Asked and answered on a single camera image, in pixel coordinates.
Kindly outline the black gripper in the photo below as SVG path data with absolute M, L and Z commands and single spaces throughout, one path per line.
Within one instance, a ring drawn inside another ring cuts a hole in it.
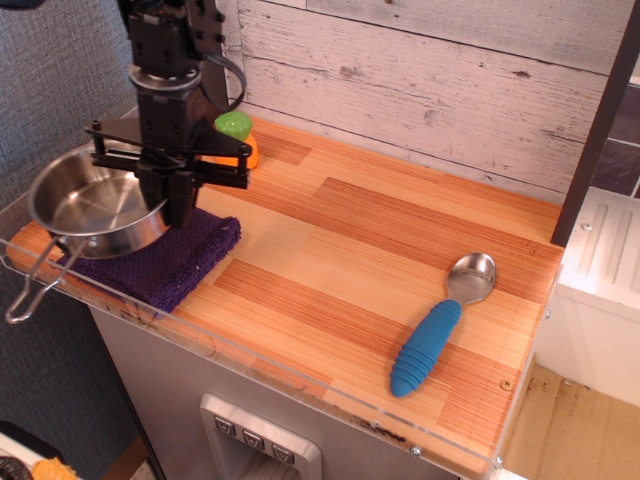
M 200 74 L 132 74 L 130 80 L 138 116 L 87 126 L 96 166 L 134 173 L 149 209 L 164 203 L 168 190 L 174 228 L 188 224 L 202 185 L 248 186 L 251 147 L 213 127 L 215 108 Z

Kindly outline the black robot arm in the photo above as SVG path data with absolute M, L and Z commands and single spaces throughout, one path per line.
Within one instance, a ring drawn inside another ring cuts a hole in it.
M 122 1 L 119 9 L 138 115 L 88 125 L 94 163 L 133 172 L 147 205 L 162 204 L 180 228 L 203 185 L 248 185 L 252 147 L 214 126 L 240 104 L 228 99 L 226 73 L 245 76 L 222 54 L 225 17 L 215 2 Z

